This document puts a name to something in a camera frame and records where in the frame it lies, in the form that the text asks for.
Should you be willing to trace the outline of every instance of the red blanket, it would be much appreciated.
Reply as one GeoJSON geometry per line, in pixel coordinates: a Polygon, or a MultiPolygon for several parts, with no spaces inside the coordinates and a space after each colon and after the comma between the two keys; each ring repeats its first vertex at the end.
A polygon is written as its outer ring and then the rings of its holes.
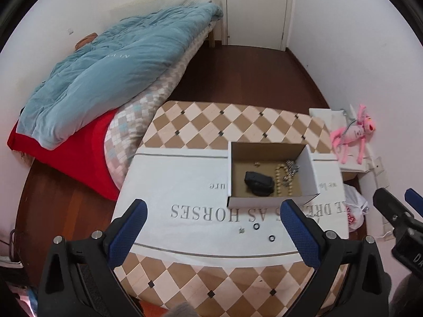
{"type": "Polygon", "coordinates": [[[54,150],[44,149],[36,140],[10,133],[7,145],[12,150],[27,153],[66,175],[86,184],[103,197],[116,201],[119,190],[113,182],[104,158],[104,137],[115,116],[109,111],[70,136],[54,150]]]}

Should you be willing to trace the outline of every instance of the gray fur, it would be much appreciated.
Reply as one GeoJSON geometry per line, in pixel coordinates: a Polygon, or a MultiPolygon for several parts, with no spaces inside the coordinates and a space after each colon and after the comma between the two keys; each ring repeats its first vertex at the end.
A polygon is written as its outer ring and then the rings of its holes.
{"type": "Polygon", "coordinates": [[[182,303],[178,306],[175,306],[169,312],[167,312],[163,317],[199,317],[194,308],[188,303],[182,303]]]}

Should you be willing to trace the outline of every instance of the pink stuffed toy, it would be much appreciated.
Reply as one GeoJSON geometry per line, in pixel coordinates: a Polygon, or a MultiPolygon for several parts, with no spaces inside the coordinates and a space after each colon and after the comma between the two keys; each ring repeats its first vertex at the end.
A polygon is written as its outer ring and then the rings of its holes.
{"type": "Polygon", "coordinates": [[[360,140],[360,151],[358,153],[357,163],[361,164],[363,162],[366,136],[371,135],[376,130],[371,117],[366,113],[365,109],[366,106],[360,105],[355,125],[350,124],[346,128],[339,128],[330,133],[333,151],[335,151],[338,161],[342,164],[346,163],[348,144],[357,140],[360,140]]]}

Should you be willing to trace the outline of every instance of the cardboard box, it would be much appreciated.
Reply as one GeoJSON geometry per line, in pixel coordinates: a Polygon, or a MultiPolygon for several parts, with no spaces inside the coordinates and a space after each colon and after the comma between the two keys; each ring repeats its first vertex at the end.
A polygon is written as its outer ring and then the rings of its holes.
{"type": "Polygon", "coordinates": [[[292,199],[298,206],[302,206],[319,194],[316,171],[308,145],[230,142],[228,167],[227,207],[278,207],[287,199],[292,199]],[[278,197],[275,185],[273,194],[258,197],[245,184],[246,171],[271,176],[276,182],[276,166],[287,160],[293,160],[299,166],[292,182],[292,196],[288,196],[288,187],[282,186],[283,196],[278,197]],[[255,162],[259,162],[260,166],[256,167],[255,162]]]}

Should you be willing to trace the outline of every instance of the bead necklace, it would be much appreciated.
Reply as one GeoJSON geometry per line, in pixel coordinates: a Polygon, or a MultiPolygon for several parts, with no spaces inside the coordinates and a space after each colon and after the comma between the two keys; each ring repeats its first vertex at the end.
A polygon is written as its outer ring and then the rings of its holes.
{"type": "Polygon", "coordinates": [[[296,165],[296,163],[291,160],[287,160],[286,162],[280,163],[276,166],[276,193],[278,196],[281,196],[282,185],[288,187],[288,196],[292,195],[292,181],[294,175],[298,172],[298,169],[299,167],[296,165]],[[280,173],[281,168],[283,168],[285,171],[285,176],[282,178],[282,181],[280,173]]]}

